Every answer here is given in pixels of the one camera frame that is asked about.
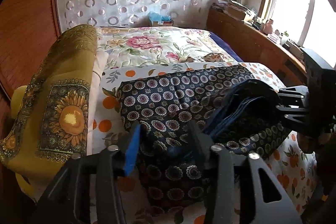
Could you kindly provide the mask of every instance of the wooden shelf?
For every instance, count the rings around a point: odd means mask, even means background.
[[[304,85],[304,65],[265,34],[215,9],[209,10],[207,30],[222,38],[245,62],[261,63],[286,86]]]

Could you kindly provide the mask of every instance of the yellow sunflower blanket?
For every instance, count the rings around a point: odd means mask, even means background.
[[[86,154],[88,102],[97,34],[90,25],[64,32],[27,86],[1,162],[47,185],[72,153]]]

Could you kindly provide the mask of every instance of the sunflower print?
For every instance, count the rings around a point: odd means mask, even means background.
[[[76,90],[56,102],[56,113],[51,118],[49,127],[51,132],[58,134],[71,143],[73,147],[86,144],[88,103],[84,96],[78,95]]]
[[[8,155],[11,152],[11,150],[14,150],[15,147],[16,147],[16,137],[15,137],[15,135],[8,135],[4,139],[1,146],[2,146],[2,149],[4,151],[4,154]]]

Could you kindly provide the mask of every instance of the bed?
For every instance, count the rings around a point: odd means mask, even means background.
[[[107,53],[108,57],[98,89],[93,127],[88,131],[88,155],[99,153],[125,132],[117,94],[122,82],[173,72],[240,65],[251,73],[251,77],[264,81],[276,91],[285,87],[267,67],[243,62],[228,44],[208,31],[177,27],[102,27],[97,28],[97,33],[98,51]],[[291,132],[269,155],[266,163],[301,214],[316,187],[315,154],[304,154],[298,147],[296,132]],[[203,223],[206,212],[203,202],[184,209],[172,208],[168,213],[153,217],[137,171],[130,177],[120,178],[118,186],[127,223]],[[239,185],[235,191],[234,223],[239,223]],[[94,191],[90,212],[91,223],[96,223]]]

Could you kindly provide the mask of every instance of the yellow pillow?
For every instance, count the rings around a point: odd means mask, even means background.
[[[22,85],[14,90],[12,99],[10,101],[10,116],[12,117],[12,119],[16,119],[16,116],[22,107],[22,99],[25,95],[26,89],[27,86]]]
[[[36,203],[34,188],[20,174],[15,173],[15,177],[21,191]]]

